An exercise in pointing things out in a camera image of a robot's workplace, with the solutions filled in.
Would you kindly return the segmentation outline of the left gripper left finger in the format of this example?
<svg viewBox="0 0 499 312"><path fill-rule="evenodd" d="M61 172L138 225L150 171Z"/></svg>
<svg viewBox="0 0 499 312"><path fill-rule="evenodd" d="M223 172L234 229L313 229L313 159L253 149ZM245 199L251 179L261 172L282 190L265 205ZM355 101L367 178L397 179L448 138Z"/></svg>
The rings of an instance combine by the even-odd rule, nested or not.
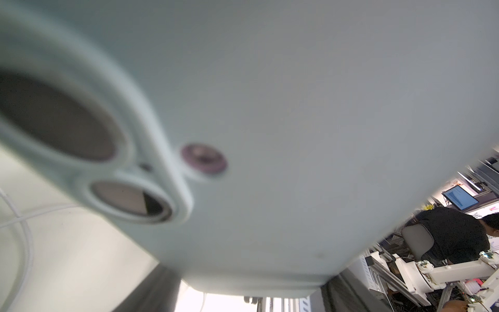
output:
<svg viewBox="0 0 499 312"><path fill-rule="evenodd" d="M157 265L113 311L174 312L180 286L175 272Z"/></svg>

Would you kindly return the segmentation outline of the phone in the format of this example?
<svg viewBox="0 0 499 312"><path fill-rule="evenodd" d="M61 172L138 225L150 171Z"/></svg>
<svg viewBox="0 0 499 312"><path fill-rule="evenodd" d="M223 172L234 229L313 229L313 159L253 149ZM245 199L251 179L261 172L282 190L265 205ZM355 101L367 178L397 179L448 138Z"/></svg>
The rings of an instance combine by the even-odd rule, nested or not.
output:
<svg viewBox="0 0 499 312"><path fill-rule="evenodd" d="M498 143L498 2L2 1L1 143L197 290L307 296Z"/></svg>

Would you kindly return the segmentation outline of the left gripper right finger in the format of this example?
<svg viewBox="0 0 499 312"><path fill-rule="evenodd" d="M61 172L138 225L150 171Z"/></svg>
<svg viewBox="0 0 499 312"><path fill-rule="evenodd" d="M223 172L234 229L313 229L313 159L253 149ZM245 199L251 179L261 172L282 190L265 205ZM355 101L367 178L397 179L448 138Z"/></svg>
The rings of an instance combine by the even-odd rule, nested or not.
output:
<svg viewBox="0 0 499 312"><path fill-rule="evenodd" d="M385 303L377 299L348 269L331 278L321 287L324 309L327 312L389 312Z"/></svg>

